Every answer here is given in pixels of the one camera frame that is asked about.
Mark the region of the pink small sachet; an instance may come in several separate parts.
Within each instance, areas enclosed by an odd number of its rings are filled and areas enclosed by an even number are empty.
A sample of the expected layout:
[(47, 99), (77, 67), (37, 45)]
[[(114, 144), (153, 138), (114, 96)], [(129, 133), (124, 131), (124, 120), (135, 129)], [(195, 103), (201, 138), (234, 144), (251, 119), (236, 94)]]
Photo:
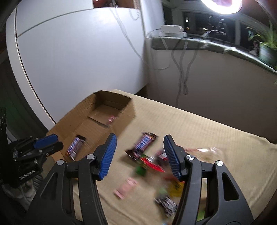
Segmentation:
[(120, 187), (114, 190), (114, 194), (118, 198), (124, 199), (137, 185), (138, 182), (136, 180), (128, 178), (123, 184), (120, 185)]

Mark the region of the bread sandwich pack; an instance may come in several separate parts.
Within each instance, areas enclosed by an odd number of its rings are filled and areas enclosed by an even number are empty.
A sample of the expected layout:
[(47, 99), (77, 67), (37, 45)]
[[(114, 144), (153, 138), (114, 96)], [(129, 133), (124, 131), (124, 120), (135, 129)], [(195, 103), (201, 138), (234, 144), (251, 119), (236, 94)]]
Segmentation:
[(225, 154), (221, 149), (216, 147), (208, 148), (186, 148), (185, 152), (187, 154), (195, 156), (198, 160), (206, 163), (213, 164), (214, 162), (220, 160), (225, 161)]

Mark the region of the green candy wrapper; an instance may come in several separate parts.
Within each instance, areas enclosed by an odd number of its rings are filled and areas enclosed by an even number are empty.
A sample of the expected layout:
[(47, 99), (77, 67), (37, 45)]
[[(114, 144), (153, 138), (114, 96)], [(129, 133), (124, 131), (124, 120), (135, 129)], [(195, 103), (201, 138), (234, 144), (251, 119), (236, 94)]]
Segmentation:
[(140, 163), (136, 166), (135, 173), (138, 176), (144, 177), (146, 176), (147, 170), (147, 166), (144, 163)]

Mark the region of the black white small snack packet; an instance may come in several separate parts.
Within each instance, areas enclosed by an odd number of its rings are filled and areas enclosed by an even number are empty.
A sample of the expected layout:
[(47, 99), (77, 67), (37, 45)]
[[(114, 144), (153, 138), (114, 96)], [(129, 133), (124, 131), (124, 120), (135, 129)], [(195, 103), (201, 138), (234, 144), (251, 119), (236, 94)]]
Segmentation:
[(163, 208), (168, 218), (177, 212), (178, 205), (168, 195), (159, 195), (154, 201)]

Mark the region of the white cabinet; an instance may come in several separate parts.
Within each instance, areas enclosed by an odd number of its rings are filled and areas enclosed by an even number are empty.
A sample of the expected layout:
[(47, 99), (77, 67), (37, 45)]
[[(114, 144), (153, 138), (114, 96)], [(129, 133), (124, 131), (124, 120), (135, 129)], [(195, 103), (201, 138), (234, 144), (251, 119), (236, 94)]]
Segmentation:
[(99, 90), (135, 94), (148, 83), (146, 35), (164, 23), (161, 1), (21, 1), (6, 21), (17, 84), (51, 129)]

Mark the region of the white power strip box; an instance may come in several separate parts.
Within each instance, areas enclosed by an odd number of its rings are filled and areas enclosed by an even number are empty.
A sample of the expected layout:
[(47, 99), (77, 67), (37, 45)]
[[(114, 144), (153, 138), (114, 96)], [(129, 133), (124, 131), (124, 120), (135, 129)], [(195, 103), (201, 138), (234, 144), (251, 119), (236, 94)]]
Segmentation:
[(187, 33), (180, 25), (162, 25), (160, 27), (161, 37), (174, 37), (174, 38), (186, 38)]

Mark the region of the red clear round pastry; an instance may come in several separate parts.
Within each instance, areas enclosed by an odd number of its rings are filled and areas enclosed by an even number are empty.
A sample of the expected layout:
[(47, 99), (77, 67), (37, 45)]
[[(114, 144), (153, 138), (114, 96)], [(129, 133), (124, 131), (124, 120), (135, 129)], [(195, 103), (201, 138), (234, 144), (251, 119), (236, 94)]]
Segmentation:
[(163, 167), (168, 164), (168, 157), (164, 149), (160, 149), (155, 154), (155, 162), (157, 165)]

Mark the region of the potted spider plant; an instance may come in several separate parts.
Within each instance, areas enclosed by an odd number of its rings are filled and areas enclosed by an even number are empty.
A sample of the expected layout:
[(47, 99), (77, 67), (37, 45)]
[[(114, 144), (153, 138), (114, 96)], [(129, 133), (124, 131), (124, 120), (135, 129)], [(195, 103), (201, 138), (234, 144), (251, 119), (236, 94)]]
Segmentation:
[(263, 29), (262, 33), (254, 34), (250, 27), (245, 29), (248, 30), (248, 41), (253, 44), (250, 54), (276, 70), (276, 30), (271, 20), (269, 27)]

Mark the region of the grey window sill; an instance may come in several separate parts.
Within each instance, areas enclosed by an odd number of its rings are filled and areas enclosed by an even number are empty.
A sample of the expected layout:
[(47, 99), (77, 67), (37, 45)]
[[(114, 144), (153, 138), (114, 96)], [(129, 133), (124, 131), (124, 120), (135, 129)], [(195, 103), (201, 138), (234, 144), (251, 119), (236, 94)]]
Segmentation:
[(187, 50), (206, 50), (220, 54), (227, 53), (242, 60), (251, 62), (270, 73), (276, 75), (276, 70), (264, 63), (257, 56), (241, 51), (235, 47), (229, 47), (210, 41), (204, 41), (193, 38), (171, 38), (171, 37), (154, 37), (151, 40), (151, 47), (154, 50), (182, 50), (186, 46)]

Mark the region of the yellow snack packet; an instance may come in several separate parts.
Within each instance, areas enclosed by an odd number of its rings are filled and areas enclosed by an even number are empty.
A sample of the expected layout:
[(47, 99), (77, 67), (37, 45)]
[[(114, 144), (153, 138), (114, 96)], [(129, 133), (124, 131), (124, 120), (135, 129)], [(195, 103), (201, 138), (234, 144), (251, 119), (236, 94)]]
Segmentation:
[(183, 188), (184, 188), (184, 182), (180, 181), (171, 181), (168, 185), (167, 192), (170, 197), (181, 197)]

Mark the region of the Snickers bar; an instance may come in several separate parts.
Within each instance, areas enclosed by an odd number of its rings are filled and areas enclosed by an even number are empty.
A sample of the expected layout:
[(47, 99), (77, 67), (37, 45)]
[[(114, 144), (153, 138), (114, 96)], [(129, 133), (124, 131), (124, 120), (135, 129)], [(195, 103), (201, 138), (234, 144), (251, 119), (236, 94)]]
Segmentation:
[(66, 150), (66, 155), (70, 157), (73, 161), (75, 161), (77, 154), (79, 153), (85, 142), (85, 137), (76, 135), (69, 145), (68, 149)]
[(134, 147), (126, 150), (125, 153), (132, 159), (138, 160), (156, 139), (157, 135), (154, 133), (143, 132), (141, 138), (135, 143)]

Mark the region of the brown cardboard box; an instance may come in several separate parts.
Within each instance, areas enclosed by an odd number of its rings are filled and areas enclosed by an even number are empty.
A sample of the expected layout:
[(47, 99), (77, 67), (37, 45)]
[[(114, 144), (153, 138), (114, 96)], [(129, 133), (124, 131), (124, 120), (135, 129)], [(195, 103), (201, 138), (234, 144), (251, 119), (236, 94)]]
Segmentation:
[[(117, 118), (107, 125), (111, 115)], [(87, 154), (93, 153), (97, 146), (103, 144), (109, 134), (116, 136), (126, 129), (135, 118), (135, 108), (132, 98), (110, 91), (98, 91), (70, 110), (47, 133), (56, 134), (63, 142), (63, 149), (51, 155), (54, 161), (63, 159), (66, 162), (73, 161), (66, 155), (66, 150), (76, 135), (86, 138), (86, 142), (77, 154), (76, 160), (80, 160)]]

